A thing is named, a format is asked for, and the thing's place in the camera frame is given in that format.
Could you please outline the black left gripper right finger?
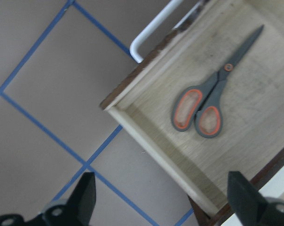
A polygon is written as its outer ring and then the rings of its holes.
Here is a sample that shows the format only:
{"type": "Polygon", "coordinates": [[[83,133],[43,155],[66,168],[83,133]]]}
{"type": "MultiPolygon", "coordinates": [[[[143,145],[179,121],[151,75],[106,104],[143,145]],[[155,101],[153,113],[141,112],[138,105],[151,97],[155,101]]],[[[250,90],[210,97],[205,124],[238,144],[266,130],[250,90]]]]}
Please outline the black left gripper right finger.
{"type": "Polygon", "coordinates": [[[262,196],[239,171],[228,173],[227,198],[244,226],[284,226],[284,200],[262,196]]]}

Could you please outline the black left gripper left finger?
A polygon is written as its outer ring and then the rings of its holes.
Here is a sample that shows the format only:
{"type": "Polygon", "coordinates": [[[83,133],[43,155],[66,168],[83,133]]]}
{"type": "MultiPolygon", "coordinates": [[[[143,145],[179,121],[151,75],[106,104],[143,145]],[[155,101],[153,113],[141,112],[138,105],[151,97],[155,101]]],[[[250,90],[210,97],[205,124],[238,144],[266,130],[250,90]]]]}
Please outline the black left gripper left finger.
{"type": "Polygon", "coordinates": [[[85,172],[68,199],[49,203],[28,221],[19,214],[0,215],[0,226],[87,226],[95,204],[95,174],[85,172]]]}

